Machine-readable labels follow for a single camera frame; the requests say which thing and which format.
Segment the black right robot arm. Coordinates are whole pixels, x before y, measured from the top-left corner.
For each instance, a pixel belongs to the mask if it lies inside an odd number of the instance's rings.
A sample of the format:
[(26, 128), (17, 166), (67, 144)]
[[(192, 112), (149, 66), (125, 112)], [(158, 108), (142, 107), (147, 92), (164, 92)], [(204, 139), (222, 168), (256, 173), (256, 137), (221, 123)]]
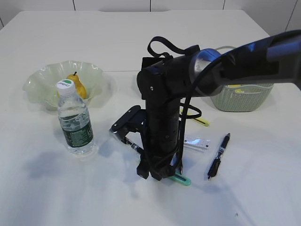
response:
[(154, 37), (178, 54), (155, 53), (156, 63), (137, 75), (145, 101), (141, 133), (144, 152), (136, 169), (156, 180), (175, 174), (183, 155), (187, 111), (193, 97), (219, 94), (226, 85), (301, 84), (301, 32), (293, 30), (245, 44), (224, 54), (199, 46), (179, 49)]

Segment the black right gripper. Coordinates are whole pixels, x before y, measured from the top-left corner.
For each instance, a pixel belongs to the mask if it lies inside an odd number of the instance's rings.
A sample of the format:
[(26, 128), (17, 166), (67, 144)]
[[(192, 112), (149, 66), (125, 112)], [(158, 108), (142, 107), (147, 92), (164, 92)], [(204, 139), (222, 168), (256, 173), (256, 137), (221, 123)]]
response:
[(179, 165), (172, 163), (174, 157), (176, 157), (176, 160), (182, 159), (178, 151), (178, 137), (173, 139), (168, 137), (162, 143), (159, 143), (143, 134), (141, 140), (143, 144), (142, 155), (146, 158), (154, 179), (160, 181), (163, 178), (172, 176), (174, 173), (181, 174), (182, 162), (180, 161)]

